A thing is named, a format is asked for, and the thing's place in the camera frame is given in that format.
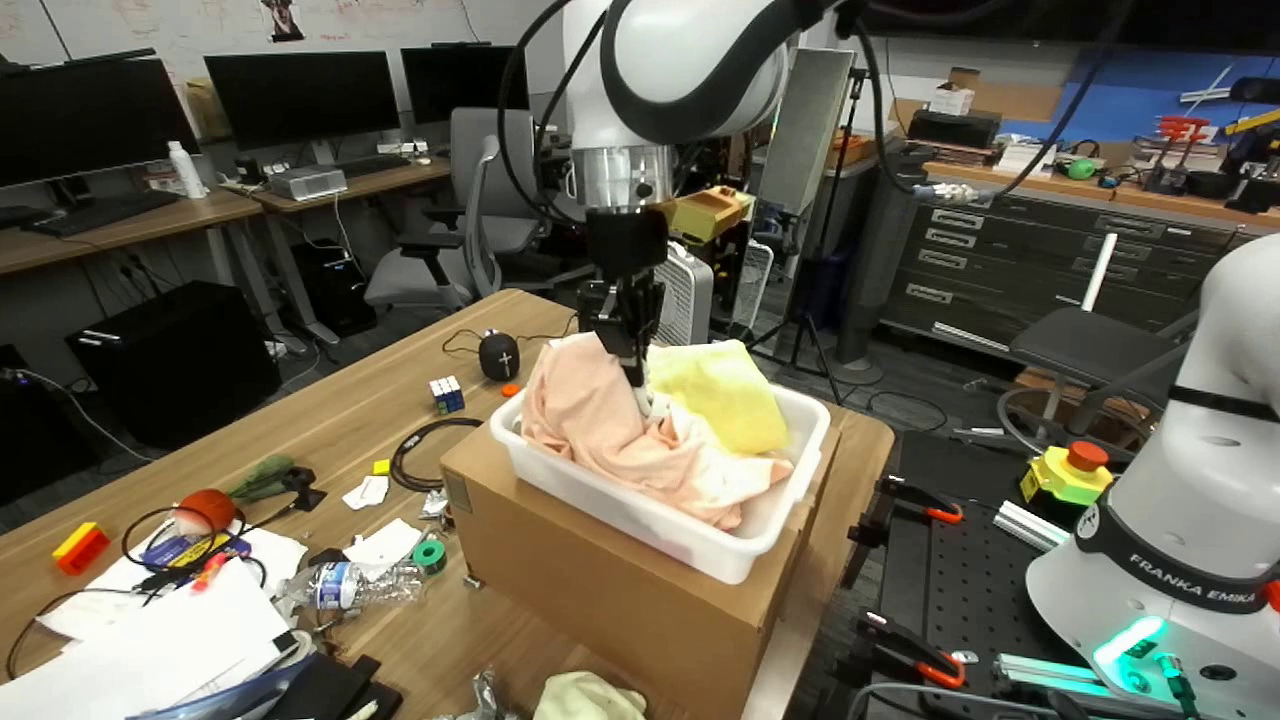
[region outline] pink cloth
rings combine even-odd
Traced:
[[[579,332],[531,364],[520,435],[718,529],[741,529],[741,504],[789,481],[793,463],[734,455],[681,411],[649,421],[598,332]]]

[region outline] tape roll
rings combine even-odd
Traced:
[[[450,546],[443,546],[435,536],[428,536],[428,540],[421,540],[421,544],[413,546],[410,561],[413,561],[413,569],[435,574],[435,572],[443,572]]]

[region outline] white paper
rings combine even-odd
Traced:
[[[357,544],[343,546],[343,554],[361,569],[365,580],[380,580],[389,569],[398,569],[424,532],[418,532],[405,520],[385,523],[374,536],[357,536]]]
[[[144,610],[70,642],[35,672],[0,685],[0,716],[122,720],[230,689],[272,659],[288,619],[253,562],[223,562],[194,590],[156,594]]]
[[[299,540],[267,532],[267,529],[245,532],[245,544],[267,569],[267,587],[266,587],[267,594],[278,594],[280,583],[298,574],[298,562],[308,551]],[[122,590],[127,590],[142,580],[147,580],[147,572],[122,554],[90,587],[122,587]],[[79,594],[70,594],[62,607],[45,610],[39,624],[50,633],[55,633],[55,635],[90,640],[97,633],[109,633],[109,628],[131,619],[131,610],[142,610],[142,607],[144,607],[144,594],[79,590]]]

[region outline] computer monitor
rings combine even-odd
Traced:
[[[398,128],[385,52],[203,54],[238,143],[298,143]]]
[[[164,159],[169,141],[196,143],[147,52],[0,76],[0,184]]]
[[[413,119],[440,125],[453,106],[498,106],[514,52],[498,44],[401,46]],[[526,54],[517,54],[509,106],[528,106]]]

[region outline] yellow cloth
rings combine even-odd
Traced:
[[[592,672],[563,672],[544,685],[531,720],[644,720],[644,694]]]
[[[770,455],[789,448],[789,421],[741,340],[649,347],[644,379],[704,414],[729,450]]]

